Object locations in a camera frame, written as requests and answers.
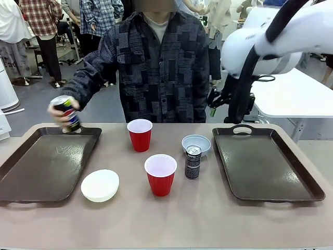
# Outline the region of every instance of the light blue bowl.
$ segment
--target light blue bowl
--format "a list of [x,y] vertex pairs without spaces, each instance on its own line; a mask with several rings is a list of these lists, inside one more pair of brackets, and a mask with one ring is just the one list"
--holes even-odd
[[199,146],[202,151],[202,156],[205,156],[211,147],[210,141],[206,137],[198,134],[191,134],[183,138],[182,146],[184,152],[186,152],[186,149],[190,145]]

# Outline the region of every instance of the can lid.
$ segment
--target can lid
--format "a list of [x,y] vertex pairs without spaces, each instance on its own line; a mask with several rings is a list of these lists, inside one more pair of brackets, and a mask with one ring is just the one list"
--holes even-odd
[[68,95],[60,95],[56,98],[54,98],[50,103],[54,106],[60,105],[65,103],[66,101],[70,100],[70,96]]
[[186,148],[186,152],[190,155],[196,156],[201,154],[201,148],[197,145],[189,145]]

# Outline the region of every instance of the shoe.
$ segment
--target shoe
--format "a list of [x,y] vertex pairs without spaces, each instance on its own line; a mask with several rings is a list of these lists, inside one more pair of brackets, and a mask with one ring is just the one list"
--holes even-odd
[[66,85],[66,83],[67,83],[67,80],[62,79],[61,81],[56,82],[55,85],[56,85],[56,88],[61,88],[61,87],[63,87],[64,85]]
[[217,87],[217,86],[219,85],[220,82],[221,82],[221,80],[213,80],[213,81],[211,82],[211,84],[212,84],[213,87]]

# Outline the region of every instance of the brown tray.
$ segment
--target brown tray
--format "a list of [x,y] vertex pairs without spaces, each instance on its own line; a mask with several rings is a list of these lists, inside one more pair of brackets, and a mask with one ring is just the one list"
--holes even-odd
[[[235,132],[236,128],[250,130]],[[322,201],[325,193],[274,129],[240,124],[213,134],[233,195],[263,202]]]
[[0,167],[0,201],[56,202],[69,197],[101,134],[81,128],[36,130]]

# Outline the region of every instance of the white cup rim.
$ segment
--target white cup rim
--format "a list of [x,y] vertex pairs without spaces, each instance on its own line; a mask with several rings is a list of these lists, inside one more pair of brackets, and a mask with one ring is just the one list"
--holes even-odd
[[[156,176],[156,175],[154,175],[154,174],[151,174],[151,173],[148,171],[148,169],[147,169],[148,162],[149,162],[152,158],[156,158],[156,157],[160,157],[160,156],[163,156],[163,157],[169,158],[170,160],[173,161],[174,170],[173,170],[171,173],[169,173],[169,174],[167,174],[167,175],[165,175],[165,176]],[[153,177],[157,177],[157,178],[168,177],[168,176],[173,175],[173,174],[176,172],[176,170],[177,170],[177,161],[176,161],[173,157],[171,157],[170,155],[165,155],[165,154],[152,155],[152,156],[150,156],[150,157],[145,161],[145,170],[146,170],[146,172],[147,172],[149,175],[151,175],[151,176],[153,176]]]
[[[133,123],[138,122],[138,121],[144,121],[144,122],[148,123],[148,124],[150,125],[149,129],[147,129],[147,130],[145,130],[145,131],[142,131],[142,132],[135,132],[135,131],[131,130],[131,129],[130,129],[130,126],[131,126]],[[151,122],[151,121],[148,121],[148,120],[146,120],[146,119],[135,119],[135,120],[133,120],[133,121],[131,121],[130,123],[127,124],[127,130],[130,131],[130,132],[132,132],[132,133],[136,133],[136,134],[143,134],[143,133],[148,132],[148,131],[151,130],[151,129],[152,129],[152,122]]]

